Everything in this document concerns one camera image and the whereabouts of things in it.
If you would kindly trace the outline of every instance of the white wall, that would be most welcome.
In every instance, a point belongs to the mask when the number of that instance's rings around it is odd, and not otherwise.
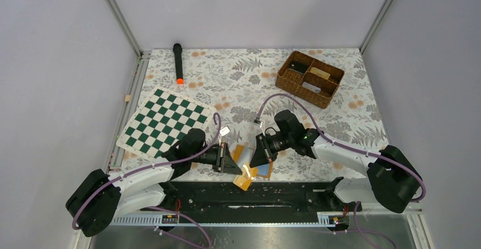
[[[116,0],[143,49],[360,47],[384,0]]]
[[[0,248],[67,248],[135,56],[104,0],[0,0]]]
[[[437,249],[479,248],[481,0],[395,0],[364,55]]]

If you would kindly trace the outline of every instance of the table surface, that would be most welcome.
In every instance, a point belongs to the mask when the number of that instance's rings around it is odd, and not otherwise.
[[[326,109],[298,99],[314,115],[319,127],[329,135],[371,149],[387,145],[381,114],[358,49],[298,49],[314,58],[345,71],[337,93]],[[237,144],[255,148],[255,136],[261,132],[252,123],[265,98],[286,93],[275,86],[276,74],[294,49],[185,49],[184,85],[175,78],[174,54],[169,49],[151,53],[139,104],[155,87],[162,86],[213,105],[221,115],[222,126],[231,132],[223,137],[233,151]],[[288,98],[275,97],[266,105],[262,120],[273,126],[274,115],[289,109],[304,124],[313,127],[307,114]],[[214,135],[213,121],[206,130]],[[121,168],[128,170],[149,162],[126,152]],[[293,150],[279,152],[270,181],[331,181],[335,177],[360,178],[361,174],[339,163],[311,159]],[[193,163],[192,169],[177,180],[230,181],[234,175],[214,172],[210,165]]]

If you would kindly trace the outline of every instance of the green and white chessboard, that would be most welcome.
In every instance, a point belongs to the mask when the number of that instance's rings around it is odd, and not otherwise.
[[[167,151],[191,128],[205,130],[216,109],[156,87],[127,122],[117,146],[146,159]]]

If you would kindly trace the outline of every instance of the wicker basket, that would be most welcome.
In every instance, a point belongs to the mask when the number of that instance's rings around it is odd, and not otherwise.
[[[290,70],[289,65],[292,61],[308,66],[309,68],[306,73],[301,74]],[[324,79],[312,73],[312,68],[328,73],[330,75],[329,78]],[[321,62],[301,52],[294,51],[277,73],[276,86],[318,107],[326,108],[336,93],[343,76],[344,70]],[[319,87],[320,92],[316,93],[303,87],[302,84],[304,82]]]

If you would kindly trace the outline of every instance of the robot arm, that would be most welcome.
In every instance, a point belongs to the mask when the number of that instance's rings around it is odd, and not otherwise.
[[[109,181],[120,180],[108,185],[86,206],[77,224],[86,237],[104,230],[110,222],[124,214],[158,206],[165,198],[161,184],[175,179],[190,170],[192,162],[211,164],[217,172],[242,174],[233,161],[227,143],[214,144],[204,154],[190,161],[157,166],[162,162],[174,162],[199,153],[205,148],[205,133],[191,129],[182,140],[167,152],[156,158],[153,163],[141,165],[127,171],[105,174],[98,169],[91,172],[66,203],[66,208],[75,217],[84,202],[101,186]]]
[[[319,134],[316,129],[305,129],[288,110],[276,114],[274,120],[280,131],[273,135],[256,136],[257,148],[251,167],[275,161],[277,153],[288,148],[314,159],[338,162],[366,176],[361,179],[336,178],[331,187],[339,201],[378,202],[395,213],[405,210],[420,187],[418,181],[405,170],[373,156],[382,155],[419,175],[394,146],[375,151],[334,139],[330,142],[328,136]]]

